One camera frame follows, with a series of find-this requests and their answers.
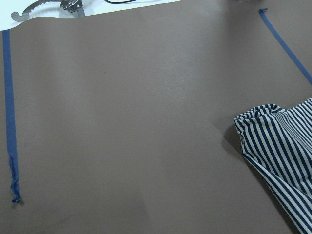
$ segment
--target black cable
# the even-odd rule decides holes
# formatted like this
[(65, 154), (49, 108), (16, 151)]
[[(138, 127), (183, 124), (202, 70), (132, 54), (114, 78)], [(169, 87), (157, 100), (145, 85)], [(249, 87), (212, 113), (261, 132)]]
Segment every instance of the black cable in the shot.
[(133, 1), (137, 1), (137, 0), (128, 0), (128, 1), (120, 1), (120, 2), (116, 2), (116, 1), (109, 1), (109, 0), (104, 0), (107, 3), (110, 4), (123, 4), (123, 3), (129, 3), (129, 2), (133, 2)]

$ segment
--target gray surface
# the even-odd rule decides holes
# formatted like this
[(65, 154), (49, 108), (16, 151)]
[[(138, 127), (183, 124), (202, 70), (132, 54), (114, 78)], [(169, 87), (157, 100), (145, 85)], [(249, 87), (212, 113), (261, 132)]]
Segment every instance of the gray surface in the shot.
[(10, 203), (2, 111), (1, 233), (296, 233), (234, 129), (253, 106), (311, 97), (261, 7), (312, 71), (308, 0), (185, 0), (13, 29), (24, 202)]

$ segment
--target striped fabric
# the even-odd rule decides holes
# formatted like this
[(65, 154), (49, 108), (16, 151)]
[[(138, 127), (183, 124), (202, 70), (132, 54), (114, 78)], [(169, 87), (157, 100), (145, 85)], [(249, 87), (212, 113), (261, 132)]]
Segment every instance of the striped fabric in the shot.
[(312, 98), (292, 109), (258, 106), (234, 119), (243, 156), (302, 234), (312, 234)]

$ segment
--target cloth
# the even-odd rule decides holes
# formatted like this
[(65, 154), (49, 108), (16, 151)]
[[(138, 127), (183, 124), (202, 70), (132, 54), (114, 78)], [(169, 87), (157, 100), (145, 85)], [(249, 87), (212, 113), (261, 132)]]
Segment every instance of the cloth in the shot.
[(258, 106), (234, 119), (243, 156), (299, 231), (312, 233), (312, 98), (291, 109)]

